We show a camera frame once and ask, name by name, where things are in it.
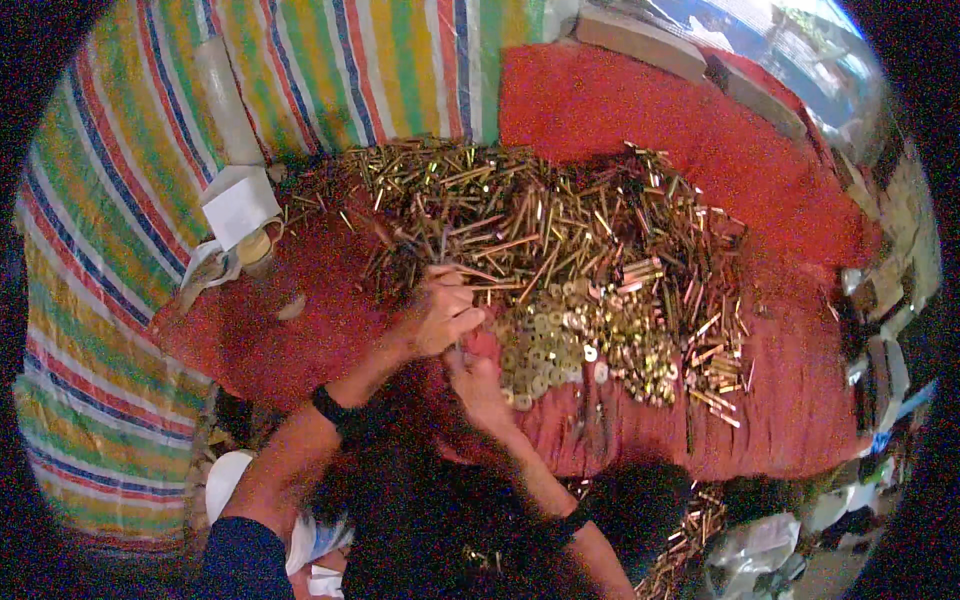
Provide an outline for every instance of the person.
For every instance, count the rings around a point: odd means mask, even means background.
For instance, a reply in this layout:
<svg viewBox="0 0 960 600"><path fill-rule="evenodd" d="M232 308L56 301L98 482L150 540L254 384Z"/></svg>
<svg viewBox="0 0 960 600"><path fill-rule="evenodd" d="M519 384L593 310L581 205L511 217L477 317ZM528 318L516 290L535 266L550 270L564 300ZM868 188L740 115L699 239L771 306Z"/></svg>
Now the person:
<svg viewBox="0 0 960 600"><path fill-rule="evenodd" d="M632 598L633 586L607 538L516 427L493 363L447 350L485 317L473 306L460 274L432 267L420 297L398 325L349 374L320 388L313 403L293 413L251 462L211 527L195 595L292 598L284 544L300 507L342 443L363 443L367 425L376 421L367 418L364 407L387 379L410 361L445 351L467 422L501 451L501 466L526 505L528 518L515 529L533 540L527 546L555 549L553 558L563 560L555 572L566 577L550 582L552 595ZM391 492L401 497L393 499ZM387 508L408 500L402 496L403 490L388 486L377 501ZM471 597L470 584L451 566L455 561L444 556L444 536L417 521L415 516L394 522L380 518L369 527L371 519L358 519L344 578L347 597ZM398 551L404 547L415 548L418 556L408 561L409 554Z"/></svg>

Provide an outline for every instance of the pile of screws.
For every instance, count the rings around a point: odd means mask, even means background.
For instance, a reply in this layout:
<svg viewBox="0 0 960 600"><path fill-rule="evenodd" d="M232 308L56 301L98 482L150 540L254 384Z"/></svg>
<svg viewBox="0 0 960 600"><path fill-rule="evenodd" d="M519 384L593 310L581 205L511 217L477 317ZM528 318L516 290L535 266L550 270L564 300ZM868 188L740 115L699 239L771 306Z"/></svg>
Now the pile of screws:
<svg viewBox="0 0 960 600"><path fill-rule="evenodd" d="M707 541L726 528L727 506L723 486L693 482L693 496L686 505L680 527L668 539L646 578L635 588L637 600L669 600L680 597L684 582L698 573L687 573L691 559L704 552Z"/></svg>
<svg viewBox="0 0 960 600"><path fill-rule="evenodd" d="M527 148L419 137L336 160L371 196L366 209L338 209L382 241L367 285L396 298L427 266L455 266L502 309L503 387L518 410L581 380L587 361L637 401L670 405L683 385L739 426L721 395L750 388L738 284L747 228L701 205L666 153L627 142L622 156L558 167Z"/></svg>

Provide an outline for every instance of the white plastic bag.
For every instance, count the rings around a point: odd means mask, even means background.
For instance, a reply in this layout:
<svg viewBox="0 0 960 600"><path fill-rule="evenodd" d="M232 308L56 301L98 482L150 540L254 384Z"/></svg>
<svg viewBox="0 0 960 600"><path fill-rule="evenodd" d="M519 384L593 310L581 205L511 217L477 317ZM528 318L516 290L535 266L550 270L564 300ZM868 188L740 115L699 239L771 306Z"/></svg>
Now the white plastic bag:
<svg viewBox="0 0 960 600"><path fill-rule="evenodd" d="M750 598L756 577L772 573L793 554L800 522L790 513L732 528L707 558L710 582L720 600Z"/></svg>

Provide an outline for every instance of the multicolored striped tarp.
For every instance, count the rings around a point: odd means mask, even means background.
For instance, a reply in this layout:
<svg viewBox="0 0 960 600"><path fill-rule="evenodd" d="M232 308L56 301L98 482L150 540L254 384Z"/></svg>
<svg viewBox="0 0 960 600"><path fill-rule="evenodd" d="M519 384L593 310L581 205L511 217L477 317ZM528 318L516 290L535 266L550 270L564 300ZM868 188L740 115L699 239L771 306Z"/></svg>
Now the multicolored striped tarp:
<svg viewBox="0 0 960 600"><path fill-rule="evenodd" d="M207 233L199 197L225 164L197 46L224 38L272 160L417 133L492 142L500 50L543 41L570 4L124 0L98 24L63 74L18 202L31 304L20 425L43 489L91 547L182 549L209 382L145 328Z"/></svg>

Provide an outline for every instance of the red cloth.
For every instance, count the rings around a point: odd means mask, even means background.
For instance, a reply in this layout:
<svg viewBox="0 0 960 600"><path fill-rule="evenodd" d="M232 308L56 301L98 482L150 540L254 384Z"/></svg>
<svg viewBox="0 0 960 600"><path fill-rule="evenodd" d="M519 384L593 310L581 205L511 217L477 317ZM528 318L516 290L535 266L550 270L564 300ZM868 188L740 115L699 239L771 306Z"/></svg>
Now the red cloth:
<svg viewBox="0 0 960 600"><path fill-rule="evenodd" d="M563 161L619 153L624 139L667 150L705 190L706 202L753 230L741 312L753 333L745 358L756 359L756 374L749 396L731 398L742 426L734 430L695 407L696 449L687 456L684 397L672 409L653 409L636 405L612 382L600 390L590 384L587 396L604 398L619 423L608 451L594 452L566 435L576 406L575 386L566 384L530 413L517 414L554 472L592 475L612 460L657 456L686 466L697 479L801 477L869 444L855 436L839 328L818 286L833 285L834 267L863 262L873 237L864 235L859 209L809 145L779 137L710 84L694 86L588 46L508 51L501 84L505 144L531 144L539 155ZM235 395L292 408L344 372L385 327L382 308L355 288L372 243L372 236L351 234L335 218L301 228L298 237L278 245L279 258L308 296L300 317L273 325L252 318L250 283L241 278L205 292L181 324L173 324L169 307L161 310L157 342ZM752 316L755 301L768 307L771 320ZM489 334L468 347L498 353ZM452 426L438 363L412 372L401 385L416 391L439 430Z"/></svg>

